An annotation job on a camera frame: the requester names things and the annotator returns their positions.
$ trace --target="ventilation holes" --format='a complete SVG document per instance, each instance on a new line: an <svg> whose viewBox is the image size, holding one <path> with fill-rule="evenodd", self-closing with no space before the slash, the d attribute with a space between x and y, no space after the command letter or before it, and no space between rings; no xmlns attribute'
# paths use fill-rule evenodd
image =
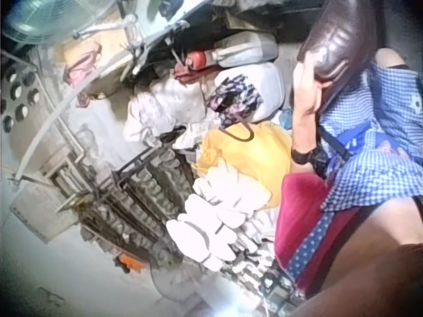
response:
<svg viewBox="0 0 423 317"><path fill-rule="evenodd" d="M24 79L22 80L22 83L29 87L30 85L32 85L35 81L35 74L33 72L28 73Z"/></svg>
<svg viewBox="0 0 423 317"><path fill-rule="evenodd" d="M18 121L18 122L23 121L23 119L25 119L27 115L28 115L28 107L27 106L25 106L24 104L20 104L19 106L17 106L17 108L15 110L16 121Z"/></svg>
<svg viewBox="0 0 423 317"><path fill-rule="evenodd" d="M6 118L3 119L3 130L6 133L10 133L14 124L15 122L13 121L12 117L6 116Z"/></svg>
<svg viewBox="0 0 423 317"><path fill-rule="evenodd" d="M21 94L22 94L22 86L18 82L14 83L11 88L12 100L16 100L17 98L21 96Z"/></svg>
<svg viewBox="0 0 423 317"><path fill-rule="evenodd" d="M1 115L3 115L5 113L5 111L6 111L6 105L7 105L6 99L2 99L1 100L1 109L0 109L0 114Z"/></svg>
<svg viewBox="0 0 423 317"><path fill-rule="evenodd" d="M18 74L16 72L16 69L14 69L13 67L7 71L6 79L8 82L13 83L17 77Z"/></svg>
<svg viewBox="0 0 423 317"><path fill-rule="evenodd" d="M38 101L40 101L40 91L34 88L28 93L28 103L30 106L34 106Z"/></svg>

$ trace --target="patterned bag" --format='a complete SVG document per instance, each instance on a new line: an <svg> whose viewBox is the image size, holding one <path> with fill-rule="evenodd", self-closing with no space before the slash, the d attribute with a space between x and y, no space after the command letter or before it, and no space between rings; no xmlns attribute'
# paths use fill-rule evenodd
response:
<svg viewBox="0 0 423 317"><path fill-rule="evenodd" d="M251 141L254 132L245 121L263 103L263 98L254 87L247 83L247 77L238 75L232 79L226 78L214 91L209 99L208 106L215 112L219 112L221 131L238 141ZM225 131L236 123L242 123L250 132L248 139L238 137Z"/></svg>

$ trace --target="yellow cloth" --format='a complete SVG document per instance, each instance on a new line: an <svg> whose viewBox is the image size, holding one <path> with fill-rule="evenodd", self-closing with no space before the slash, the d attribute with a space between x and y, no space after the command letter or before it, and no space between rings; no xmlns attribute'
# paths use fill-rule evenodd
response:
<svg viewBox="0 0 423 317"><path fill-rule="evenodd" d="M215 129L203 138L202 156L194 168L201 176L222 157L241 174L260 182L272 193L266 208L277 207L281 200L282 178L291 167L291 136L270 122L251 124L254 139L240 142ZM227 128L233 135L246 139L250 133L238 123Z"/></svg>

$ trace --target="fan guard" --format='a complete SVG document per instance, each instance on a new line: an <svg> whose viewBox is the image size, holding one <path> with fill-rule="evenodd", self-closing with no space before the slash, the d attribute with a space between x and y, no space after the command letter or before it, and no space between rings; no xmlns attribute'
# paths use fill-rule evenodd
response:
<svg viewBox="0 0 423 317"><path fill-rule="evenodd" d="M66 40L94 24L116 0L18 0L3 24L3 34L23 44Z"/></svg>

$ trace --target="knee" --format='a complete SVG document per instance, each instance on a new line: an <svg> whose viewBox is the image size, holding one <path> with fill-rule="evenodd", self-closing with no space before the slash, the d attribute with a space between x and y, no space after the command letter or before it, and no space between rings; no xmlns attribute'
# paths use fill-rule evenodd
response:
<svg viewBox="0 0 423 317"><path fill-rule="evenodd" d="M384 68L405 64L403 58L390 48L379 49L376 52L375 59L377 66Z"/></svg>

